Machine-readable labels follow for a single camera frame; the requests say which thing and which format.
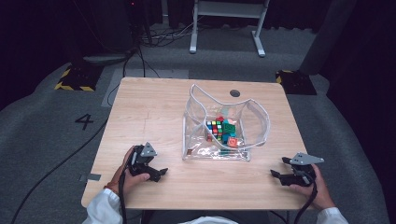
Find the round black hole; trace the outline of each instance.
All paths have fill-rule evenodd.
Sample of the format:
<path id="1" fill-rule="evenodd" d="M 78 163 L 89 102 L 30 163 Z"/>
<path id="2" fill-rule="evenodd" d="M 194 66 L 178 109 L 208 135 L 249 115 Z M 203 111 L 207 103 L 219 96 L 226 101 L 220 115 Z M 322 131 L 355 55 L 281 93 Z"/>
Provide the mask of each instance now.
<path id="1" fill-rule="evenodd" d="M 238 90 L 231 90 L 230 94 L 233 97 L 239 97 L 241 95 L 241 92 L 239 92 Z"/>

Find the person's left hand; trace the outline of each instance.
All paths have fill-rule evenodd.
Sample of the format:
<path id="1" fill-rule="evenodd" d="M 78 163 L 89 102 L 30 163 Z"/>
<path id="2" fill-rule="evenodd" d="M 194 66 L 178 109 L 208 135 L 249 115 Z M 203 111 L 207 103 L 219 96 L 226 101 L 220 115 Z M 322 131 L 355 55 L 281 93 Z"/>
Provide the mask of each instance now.
<path id="1" fill-rule="evenodd" d="M 125 167 L 126 162 L 128 161 L 129 156 L 131 153 L 134 152 L 134 147 L 131 147 L 128 152 L 125 154 L 122 165 L 119 167 L 119 169 L 116 171 L 116 173 L 113 175 L 113 178 L 111 179 L 111 183 L 113 183 L 111 186 L 109 186 L 111 189 L 116 191 L 117 193 L 119 192 L 119 181 L 120 181 L 120 176 L 122 174 L 122 170 Z M 126 169 L 125 171 L 125 182 L 124 182 L 124 187 L 123 187 L 123 193 L 128 193 L 134 185 L 145 182 L 146 180 L 149 179 L 149 174 L 141 174 L 141 175 L 136 175 L 132 176 L 131 173 L 129 172 L 129 169 Z"/>

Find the gray carpet floor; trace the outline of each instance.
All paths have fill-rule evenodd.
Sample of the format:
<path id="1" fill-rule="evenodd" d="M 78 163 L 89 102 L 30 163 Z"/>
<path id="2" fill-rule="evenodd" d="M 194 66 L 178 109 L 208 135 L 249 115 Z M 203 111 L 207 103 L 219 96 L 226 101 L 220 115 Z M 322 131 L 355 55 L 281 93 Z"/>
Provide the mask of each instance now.
<path id="1" fill-rule="evenodd" d="M 184 70 L 194 79 L 276 82 L 277 70 L 299 68 L 315 38 L 309 30 L 263 30 L 261 39 L 267 55 L 260 58 L 250 35 L 253 29 L 206 29 L 198 35 L 196 54 L 189 54 L 187 35 L 166 47 L 142 47 L 143 57 L 155 70 Z M 33 190 L 16 223 L 80 223 L 86 217 L 80 203 L 85 182 L 80 177 L 91 171 L 103 134 L 100 128 L 111 111 L 102 103 L 113 76 L 120 75 L 122 63 L 105 67 L 96 91 L 56 91 L 54 87 L 67 65 L 49 74 L 32 95 L 0 111 L 2 223 L 11 222 L 38 180 L 100 130 Z M 137 55 L 126 66 L 127 71 L 142 67 Z M 375 172 L 355 134 L 326 97 L 328 81 L 321 75 L 311 80 L 318 95 L 288 95 L 288 100 L 308 153 L 326 161 L 320 168 L 335 203 L 349 223 L 389 223 Z M 83 124 L 75 120 L 86 114 L 93 123 L 83 130 Z M 278 212 L 285 216 L 285 211 Z M 129 213 L 131 223 L 138 223 L 140 211 Z M 295 215 L 295 211 L 290 213 L 291 218 Z M 307 211 L 300 223 L 315 223 L 316 215 L 317 211 Z M 270 218 L 271 223 L 282 223 L 272 214 Z"/>

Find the hand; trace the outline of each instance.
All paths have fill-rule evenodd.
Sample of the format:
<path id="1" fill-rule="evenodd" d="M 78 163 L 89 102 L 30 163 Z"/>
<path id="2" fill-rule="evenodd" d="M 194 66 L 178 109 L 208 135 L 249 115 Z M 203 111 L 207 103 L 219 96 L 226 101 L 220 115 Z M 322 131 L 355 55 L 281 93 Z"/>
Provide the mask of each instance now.
<path id="1" fill-rule="evenodd" d="M 113 178 L 111 179 L 111 183 L 117 183 L 117 184 L 113 184 L 110 187 L 117 193 L 119 192 L 119 184 L 118 183 L 120 180 L 120 176 L 122 174 L 122 170 L 125 167 L 125 164 L 128 161 L 129 156 L 133 152 L 134 152 L 134 147 L 131 147 L 128 150 L 128 152 L 125 154 L 122 165 L 119 167 L 119 169 L 116 171 L 116 173 L 113 175 Z M 127 194 L 129 191 L 131 191 L 131 189 L 133 188 L 134 185 L 136 185 L 140 182 L 145 182 L 148 179 L 149 179 L 149 174 L 141 174 L 141 175 L 132 176 L 131 173 L 129 172 L 129 169 L 126 169 L 123 193 Z"/>
<path id="2" fill-rule="evenodd" d="M 317 188 L 318 188 L 318 195 L 315 198 L 315 200 L 312 202 L 312 204 L 319 211 L 326 208 L 335 207 L 335 204 L 332 201 L 332 198 L 330 197 L 329 190 L 327 189 L 326 183 L 323 179 L 323 176 L 319 168 L 315 164 L 312 164 L 312 167 L 314 168 L 315 174 L 317 175 L 317 179 L 315 180 L 315 182 L 317 183 Z M 313 185 L 309 187 L 290 185 L 291 189 L 303 194 L 306 198 L 309 198 L 309 196 L 311 196 L 313 187 L 314 187 Z"/>

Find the person's arm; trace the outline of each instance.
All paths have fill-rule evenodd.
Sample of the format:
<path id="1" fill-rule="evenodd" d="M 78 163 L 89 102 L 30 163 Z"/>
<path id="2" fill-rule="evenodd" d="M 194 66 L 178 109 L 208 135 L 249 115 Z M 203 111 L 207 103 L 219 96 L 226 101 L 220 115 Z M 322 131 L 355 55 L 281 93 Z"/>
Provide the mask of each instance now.
<path id="1" fill-rule="evenodd" d="M 318 195 L 312 202 L 313 206 L 317 208 L 320 212 L 318 213 L 317 224 L 345 224 L 347 220 L 343 217 L 340 210 L 335 206 L 332 201 L 329 190 L 327 189 L 326 182 L 319 170 L 319 168 L 312 164 L 317 176 L 315 182 L 317 183 Z M 306 198 L 312 193 L 313 185 L 310 187 L 302 187 L 299 185 L 290 185 L 290 188 L 303 194 Z"/>
<path id="2" fill-rule="evenodd" d="M 125 154 L 123 163 L 113 175 L 113 178 L 104 189 L 101 190 L 90 202 L 87 207 L 88 217 L 83 222 L 84 224 L 90 223 L 122 223 L 122 216 L 120 215 L 120 197 L 119 197 L 119 180 L 125 163 L 128 161 L 129 156 L 134 151 L 131 147 Z M 125 182 L 123 192 L 126 195 L 131 191 L 132 187 L 140 182 L 149 179 L 149 174 L 141 174 L 132 176 L 129 169 L 125 171 Z"/>

